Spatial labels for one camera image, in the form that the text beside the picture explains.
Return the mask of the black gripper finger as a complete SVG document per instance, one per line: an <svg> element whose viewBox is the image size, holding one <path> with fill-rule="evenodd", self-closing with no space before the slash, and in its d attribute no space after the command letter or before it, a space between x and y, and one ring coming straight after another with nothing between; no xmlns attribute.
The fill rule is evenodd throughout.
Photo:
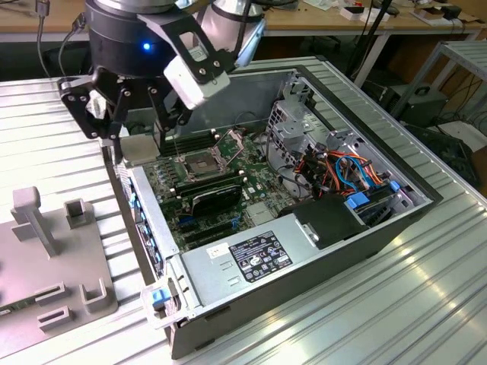
<svg viewBox="0 0 487 365"><path fill-rule="evenodd" d="M155 85L148 86L148 97L155 113L153 139L159 152L164 154L166 134L177 126L186 125L190 119L191 110L177 97L173 108L167 111L164 104L166 94L162 93Z"/></svg>
<svg viewBox="0 0 487 365"><path fill-rule="evenodd" d="M107 102L103 118L97 118L87 109L93 90ZM59 96L87 138L102 138L113 143L115 163L120 163L123 153L119 134L132 97L126 81L105 68L96 68L91 75L60 78Z"/></svg>

